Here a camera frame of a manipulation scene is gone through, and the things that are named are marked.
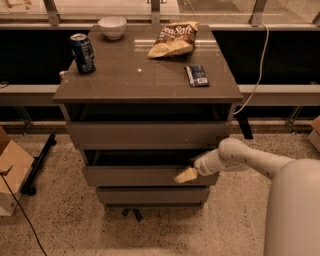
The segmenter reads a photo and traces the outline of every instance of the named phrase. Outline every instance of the snack bag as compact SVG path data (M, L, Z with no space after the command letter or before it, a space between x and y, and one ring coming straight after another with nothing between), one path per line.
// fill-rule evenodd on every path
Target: snack bag
M148 53L148 58L172 57L194 50L198 22L174 22L165 26Z

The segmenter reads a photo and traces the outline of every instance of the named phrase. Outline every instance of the terrazzo floor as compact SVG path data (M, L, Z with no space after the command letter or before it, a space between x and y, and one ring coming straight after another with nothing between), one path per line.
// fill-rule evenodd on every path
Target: terrazzo floor
M243 140L260 150L292 158L320 159L306 133L255 133ZM11 135L38 156L48 135ZM270 181L254 170L220 173L202 209L143 208L138 223L132 212L105 209L81 172L84 165L68 135L57 144L37 177L35 196L20 202L33 223L47 255L81 256L259 256ZM21 210L0 217L0 255L43 255Z

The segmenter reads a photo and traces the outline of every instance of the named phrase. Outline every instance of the soda can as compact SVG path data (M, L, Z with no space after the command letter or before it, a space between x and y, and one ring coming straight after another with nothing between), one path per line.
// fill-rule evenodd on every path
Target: soda can
M70 37L72 51L80 73L88 74L96 70L91 42L85 34L74 34Z

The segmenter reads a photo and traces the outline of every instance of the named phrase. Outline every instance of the power cord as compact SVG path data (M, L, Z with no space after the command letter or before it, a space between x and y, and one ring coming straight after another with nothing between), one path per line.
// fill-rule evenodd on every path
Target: power cord
M2 81L0 83L0 89L6 88L8 87L10 84L7 81Z
M197 22L199 22L199 19L198 19L197 15L196 15L196 12L195 12L195 10L194 10L194 8L193 8L192 4L190 3L190 1L189 1L189 0L186 0L186 1L188 2L189 6L190 6L190 8L191 8L191 10L192 10L192 13L193 13L193 15L194 15L194 17L195 17L196 21L197 21Z
M30 219L28 218L27 214L25 213L24 209L22 208L21 204L19 203L19 201L17 200L17 198L15 197L15 195L13 194L13 192L12 192L9 184L7 183L6 179L4 178L4 176L8 174L8 172L11 170L11 168L6 172L6 174L0 173L0 176L1 176L1 178L3 179L4 183L6 184L7 188L9 189L9 191L10 191L11 195L13 196L14 200L17 202L17 204L18 204L19 207L21 208L21 211L22 211L23 215L26 217L26 219L27 219L27 221L28 221L28 223L29 223L32 231L33 231L33 234L34 234L34 236L35 236L35 238L36 238L36 240L37 240L37 242L38 242L38 245L39 245L40 249L42 250L43 254L44 254L45 256L47 256L45 250L43 249L43 247L42 247L42 245L41 245L41 243L40 243L40 240L39 240L39 238L38 238L38 236L37 236L37 233L36 233L36 231L35 231L32 223L31 223Z
M259 79L258 79L258 82L256 83L256 86L253 88L252 92L250 93L248 99L246 100L246 102L241 106L241 108L238 111L234 112L234 115L239 114L248 105L248 103L251 100L253 94L255 93L258 85L260 84L260 81L261 81L261 78L263 75L263 63L264 63L264 57L265 57L265 53L266 53L266 49L267 49L267 45L268 45L268 41L269 41L270 31L269 31L269 28L264 23L261 23L261 24L266 28L267 35L266 35L266 40L264 42L264 47L263 47L263 51L262 51L262 55L261 55L261 59L260 59Z

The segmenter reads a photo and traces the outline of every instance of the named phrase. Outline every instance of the white robot body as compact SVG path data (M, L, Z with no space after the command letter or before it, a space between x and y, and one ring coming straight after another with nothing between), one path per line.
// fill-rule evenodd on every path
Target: white robot body
M265 256L320 255L320 161L295 160L251 149L227 138L198 157L186 172L212 175L252 168L272 180L265 232ZM197 175L188 176L194 179Z

